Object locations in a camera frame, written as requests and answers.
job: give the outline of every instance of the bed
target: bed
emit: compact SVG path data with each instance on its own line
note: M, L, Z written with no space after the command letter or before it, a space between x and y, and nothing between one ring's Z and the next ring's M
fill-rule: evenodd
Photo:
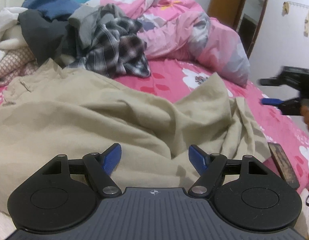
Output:
M184 45L186 43L182 42L184 32L180 31L192 30L193 26L198 23L196 22L198 18L205 15L202 8L195 1L89 0L86 2L86 4L93 7L108 3L119 6L128 17L138 19L143 23L145 31L139 33L138 36L148 43L145 54L149 60L151 70L151 75L146 78L126 75L116 77L116 81L134 90L150 93L175 103L199 87L213 72L217 72L220 76L223 76L230 98L244 97L246 99L267 141L282 146L300 184L297 192L304 199L307 197L309 193L309 137L293 123L289 116L282 116L275 107L261 106L260 99L267 98L267 96L249 80L244 81L247 78L245 75L238 74L238 70L236 72L225 72L223 70L224 65L228 62L232 61L235 64L236 61L232 58L233 51L241 51L240 48L238 49L240 42L233 41L236 37L234 31L221 26L216 19L209 19L210 25L204 25L205 28L219 28L222 31L215 37L209 37L217 42L213 43L209 48L211 57L202 58L195 53L197 47L189 48L188 43L186 46ZM15 1L15 3L6 1L1 4L2 7L21 6L18 1ZM183 16L188 21L193 17L192 22L183 20ZM162 27L167 29L164 29L162 33L155 32L155 30ZM187 37L189 38L191 35L193 39L196 38L193 37L191 31ZM246 64L240 68L239 72L247 73L248 70L244 69L245 66ZM0 87L0 104L4 102L3 92L5 89L6 86ZM264 163L279 174L271 158ZM309 224L309 208L305 208L305 210L306 222ZM4 219L7 218L0 214L0 220L3 221ZM0 225L0 239L6 237L11 232L11 228L11 225L8 225L5 230Z

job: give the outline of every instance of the silver pin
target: silver pin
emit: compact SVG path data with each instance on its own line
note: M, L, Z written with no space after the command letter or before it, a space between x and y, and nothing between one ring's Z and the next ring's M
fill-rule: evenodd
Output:
M194 186L191 191L195 194L204 194L207 192L207 188L203 186Z
M105 194L113 195L113 194L116 194L119 191L119 189L117 187L114 187L114 186L108 186L108 187L105 187L102 191Z

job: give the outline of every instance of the black and white plaid fabric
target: black and white plaid fabric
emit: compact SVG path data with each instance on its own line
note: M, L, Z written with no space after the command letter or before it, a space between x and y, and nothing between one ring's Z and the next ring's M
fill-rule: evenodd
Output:
M141 27L140 22L128 17L115 18L106 24L98 20L91 46L80 51L77 45L77 60L68 68L83 68L109 78L126 74L150 76L144 55L147 44L136 35Z

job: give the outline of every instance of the pink bed sheet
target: pink bed sheet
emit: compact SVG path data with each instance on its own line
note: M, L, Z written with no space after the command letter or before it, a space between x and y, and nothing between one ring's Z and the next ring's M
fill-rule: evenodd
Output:
M207 69L197 64L171 60L149 61L152 75L146 79L122 76L116 80L132 89L166 98L174 103L187 96L210 75ZM301 193L309 189L309 137L300 130L290 117L282 116L272 106L261 106L260 99L267 97L252 82L244 89L227 80L224 83L229 97L244 97L268 142L279 143L287 154L298 177ZM273 160L265 164L278 174Z

